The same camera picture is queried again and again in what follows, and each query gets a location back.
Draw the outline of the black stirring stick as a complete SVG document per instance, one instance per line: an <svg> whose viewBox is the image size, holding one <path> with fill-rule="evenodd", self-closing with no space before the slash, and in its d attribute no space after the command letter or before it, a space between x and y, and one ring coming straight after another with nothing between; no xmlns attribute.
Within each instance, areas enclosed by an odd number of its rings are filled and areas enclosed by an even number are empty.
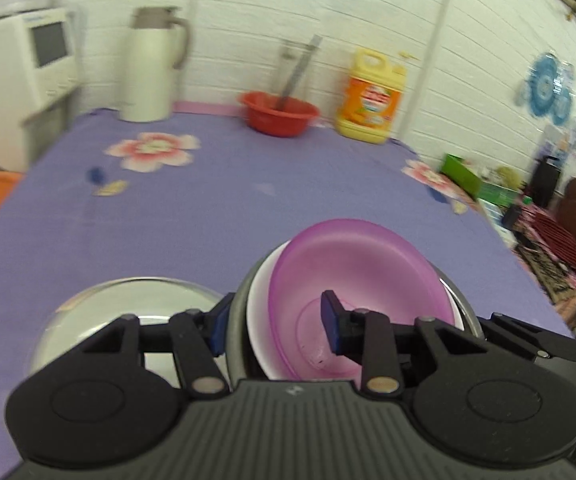
<svg viewBox="0 0 576 480"><path fill-rule="evenodd" d="M279 94L279 99L276 105L277 110L284 110L286 108L289 97L294 92L294 89L297 88L297 84L302 78L305 70L309 67L309 62L311 62L314 53L318 50L322 41L322 36L315 35L304 48L304 52L299 57L297 64L295 64L294 68L291 70L290 77L281 88L281 93Z"/></svg>

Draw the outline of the red patterned bedding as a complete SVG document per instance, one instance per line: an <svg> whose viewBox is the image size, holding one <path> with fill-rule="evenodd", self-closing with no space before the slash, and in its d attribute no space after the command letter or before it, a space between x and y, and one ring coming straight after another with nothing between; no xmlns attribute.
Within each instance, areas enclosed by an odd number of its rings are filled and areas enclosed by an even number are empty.
<svg viewBox="0 0 576 480"><path fill-rule="evenodd" d="M510 229L512 252L576 333L576 239L545 209L522 204Z"/></svg>

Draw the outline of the white water dispenser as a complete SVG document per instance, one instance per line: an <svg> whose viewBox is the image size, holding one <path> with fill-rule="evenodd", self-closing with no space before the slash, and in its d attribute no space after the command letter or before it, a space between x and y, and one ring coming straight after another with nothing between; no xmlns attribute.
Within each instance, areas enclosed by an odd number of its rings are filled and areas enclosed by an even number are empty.
<svg viewBox="0 0 576 480"><path fill-rule="evenodd" d="M0 18L0 170L26 172L58 141L80 84L66 10Z"/></svg>

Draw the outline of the black bag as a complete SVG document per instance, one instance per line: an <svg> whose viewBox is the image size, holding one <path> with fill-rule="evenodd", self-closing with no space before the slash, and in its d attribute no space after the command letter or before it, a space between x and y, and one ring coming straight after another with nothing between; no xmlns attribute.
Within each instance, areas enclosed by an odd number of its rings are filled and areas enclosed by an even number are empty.
<svg viewBox="0 0 576 480"><path fill-rule="evenodd" d="M554 156L542 156L538 160L528 184L530 191L528 195L532 197L536 207L547 208L549 206L561 177L559 162L560 159Z"/></svg>

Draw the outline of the purple plastic bowl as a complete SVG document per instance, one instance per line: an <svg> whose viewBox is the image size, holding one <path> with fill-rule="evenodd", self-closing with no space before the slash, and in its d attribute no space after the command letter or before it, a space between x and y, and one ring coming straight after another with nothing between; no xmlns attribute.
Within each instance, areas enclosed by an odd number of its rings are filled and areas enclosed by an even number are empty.
<svg viewBox="0 0 576 480"><path fill-rule="evenodd" d="M320 222L282 248L269 276L268 321L249 327L268 378L361 378L359 364L328 346L320 314L326 290L347 310L376 311L393 323L410 325L419 316L458 323L433 266L405 238L364 220Z"/></svg>

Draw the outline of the stainless steel bowl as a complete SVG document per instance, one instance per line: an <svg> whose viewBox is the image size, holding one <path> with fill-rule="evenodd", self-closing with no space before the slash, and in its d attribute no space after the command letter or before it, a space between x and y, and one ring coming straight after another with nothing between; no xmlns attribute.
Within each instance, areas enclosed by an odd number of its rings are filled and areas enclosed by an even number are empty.
<svg viewBox="0 0 576 480"><path fill-rule="evenodd" d="M254 354L251 346L250 336L247 327L247 307L248 298L253 280L259 274L261 267L267 260L273 266L275 261L283 251L282 246L276 247L269 252L250 269L245 276L233 297L230 305L228 327L226 332L225 363L232 387L236 387L238 382L244 379L266 380L267 376L260 366L259 360ZM456 320L461 322L462 330L474 337L483 338L483 330L478 318L473 311L471 304L466 300L461 290L448 276L440 270L438 266L432 264L434 271L446 290L446 294L454 311L457 313Z"/></svg>

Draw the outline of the blue round wall decoration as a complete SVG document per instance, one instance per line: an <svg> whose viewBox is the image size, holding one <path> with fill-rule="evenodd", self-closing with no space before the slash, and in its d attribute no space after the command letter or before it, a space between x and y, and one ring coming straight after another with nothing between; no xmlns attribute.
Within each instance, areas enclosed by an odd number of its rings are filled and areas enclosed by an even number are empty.
<svg viewBox="0 0 576 480"><path fill-rule="evenodd" d="M533 117L548 118L554 126L563 127L572 115L575 79L571 63L561 61L552 52L544 52L535 58L516 87L514 104L525 107Z"/></svg>

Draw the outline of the white red patterned bowl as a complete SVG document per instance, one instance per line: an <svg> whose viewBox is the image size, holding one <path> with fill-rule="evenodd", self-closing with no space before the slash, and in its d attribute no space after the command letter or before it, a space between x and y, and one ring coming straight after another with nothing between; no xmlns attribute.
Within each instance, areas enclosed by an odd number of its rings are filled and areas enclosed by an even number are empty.
<svg viewBox="0 0 576 480"><path fill-rule="evenodd" d="M271 323L268 314L268 294L269 280L271 272L281 256L282 252L289 245L286 243L275 248L263 261L258 271L255 271L253 280L248 293L247 307L245 308L245 319L247 320L248 337L261 370L265 376L271 380L288 379L287 368L280 363L281 359L271 336ZM457 296L455 289L452 288L452 282L448 283L448 278L436 266L433 269L445 289L446 296L452 307L452 314L455 321L452 325L465 330L464 319L460 307L463 303Z"/></svg>

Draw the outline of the yellow detergent bottle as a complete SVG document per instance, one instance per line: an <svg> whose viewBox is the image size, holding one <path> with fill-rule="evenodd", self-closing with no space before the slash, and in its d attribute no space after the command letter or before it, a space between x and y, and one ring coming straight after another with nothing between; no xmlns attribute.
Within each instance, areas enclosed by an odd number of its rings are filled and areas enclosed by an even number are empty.
<svg viewBox="0 0 576 480"><path fill-rule="evenodd" d="M407 63L417 56L399 51L401 62L392 63L381 52L358 48L355 52L343 102L335 116L335 130L347 139L383 144L406 88Z"/></svg>

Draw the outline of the white thermos jug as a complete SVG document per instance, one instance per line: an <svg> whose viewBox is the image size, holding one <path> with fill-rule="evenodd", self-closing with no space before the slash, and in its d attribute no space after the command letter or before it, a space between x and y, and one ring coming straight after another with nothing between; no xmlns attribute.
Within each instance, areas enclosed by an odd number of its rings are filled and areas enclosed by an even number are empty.
<svg viewBox="0 0 576 480"><path fill-rule="evenodd" d="M125 122L158 122L172 114L175 77L191 45L191 26L176 6L134 11L126 41L119 113Z"/></svg>

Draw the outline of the green box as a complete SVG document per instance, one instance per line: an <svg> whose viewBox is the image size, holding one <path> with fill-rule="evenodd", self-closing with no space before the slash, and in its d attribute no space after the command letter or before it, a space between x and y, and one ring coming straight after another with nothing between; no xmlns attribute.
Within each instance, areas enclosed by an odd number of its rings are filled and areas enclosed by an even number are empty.
<svg viewBox="0 0 576 480"><path fill-rule="evenodd" d="M511 188L483 180L467 167L459 156L446 154L440 166L440 173L452 180L474 200L485 200L499 207L509 207L519 195Z"/></svg>

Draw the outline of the red plastic basket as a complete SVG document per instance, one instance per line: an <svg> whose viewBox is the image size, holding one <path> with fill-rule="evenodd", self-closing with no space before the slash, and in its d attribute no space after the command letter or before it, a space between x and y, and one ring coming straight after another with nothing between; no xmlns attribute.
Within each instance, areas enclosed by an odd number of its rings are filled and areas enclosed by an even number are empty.
<svg viewBox="0 0 576 480"><path fill-rule="evenodd" d="M239 96L247 125L267 136L296 138L319 116L319 109L309 102L288 98L285 107L279 110L278 101L278 96L262 91Z"/></svg>

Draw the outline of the glass pitcher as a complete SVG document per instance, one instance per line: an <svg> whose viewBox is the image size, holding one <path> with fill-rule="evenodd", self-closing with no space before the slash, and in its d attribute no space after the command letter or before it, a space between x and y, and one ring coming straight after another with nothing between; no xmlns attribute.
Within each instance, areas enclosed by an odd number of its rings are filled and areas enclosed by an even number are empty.
<svg viewBox="0 0 576 480"><path fill-rule="evenodd" d="M309 65L302 70L290 94L291 98L307 101L309 99L309 89L311 88L311 76L316 52L317 50L313 48L310 42L282 40L278 50L273 82L271 83L271 92L273 92L275 96L281 96L297 69L297 66L300 64L301 59L305 54L309 54L311 56L309 58Z"/></svg>

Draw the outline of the purple floral tablecloth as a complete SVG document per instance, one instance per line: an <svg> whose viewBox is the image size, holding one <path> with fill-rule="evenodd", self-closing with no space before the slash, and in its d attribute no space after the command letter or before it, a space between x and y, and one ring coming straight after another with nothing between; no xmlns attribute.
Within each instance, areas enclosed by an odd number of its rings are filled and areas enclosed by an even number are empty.
<svg viewBox="0 0 576 480"><path fill-rule="evenodd" d="M140 130L111 110L76 119L0 207L0 477L18 460L6 398L64 301L136 276L231 292L263 255L328 219L399 233L478 315L566 332L481 214L456 214L405 174L414 153L403 144L354 142L324 128L278 139L238 118L179 114L152 130L196 136L191 164L142 174L108 153Z"/></svg>

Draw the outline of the large white plate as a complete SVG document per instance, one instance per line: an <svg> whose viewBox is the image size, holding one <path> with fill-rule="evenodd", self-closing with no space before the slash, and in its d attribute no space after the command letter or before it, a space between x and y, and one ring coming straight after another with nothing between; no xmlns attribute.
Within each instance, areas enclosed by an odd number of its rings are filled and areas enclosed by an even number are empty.
<svg viewBox="0 0 576 480"><path fill-rule="evenodd" d="M173 278L122 278L79 292L57 309L35 346L32 374L53 362L116 318L134 314L140 324L165 324L190 309L209 311L222 295Z"/></svg>

